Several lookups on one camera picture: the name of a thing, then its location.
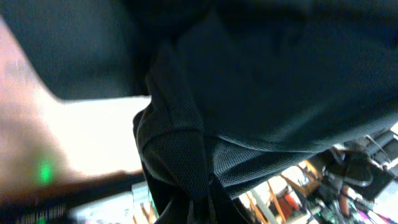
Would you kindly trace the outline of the black t-shirt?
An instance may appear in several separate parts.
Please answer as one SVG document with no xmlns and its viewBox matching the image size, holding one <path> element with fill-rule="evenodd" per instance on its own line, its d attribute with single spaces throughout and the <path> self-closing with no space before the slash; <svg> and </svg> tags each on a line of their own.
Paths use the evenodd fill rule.
<svg viewBox="0 0 398 224">
<path fill-rule="evenodd" d="M 2 1 L 60 100 L 149 96 L 133 135 L 159 223 L 246 223 L 238 195 L 397 122 L 396 1 Z"/>
</svg>

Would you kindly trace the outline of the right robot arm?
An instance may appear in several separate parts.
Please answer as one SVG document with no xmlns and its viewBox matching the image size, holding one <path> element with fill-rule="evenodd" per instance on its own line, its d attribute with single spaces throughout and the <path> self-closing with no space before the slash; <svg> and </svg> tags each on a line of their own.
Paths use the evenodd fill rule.
<svg viewBox="0 0 398 224">
<path fill-rule="evenodd" d="M 309 159 L 320 174 L 314 195 L 333 204 L 339 200 L 397 221 L 397 133 L 388 130 L 338 144 Z"/>
</svg>

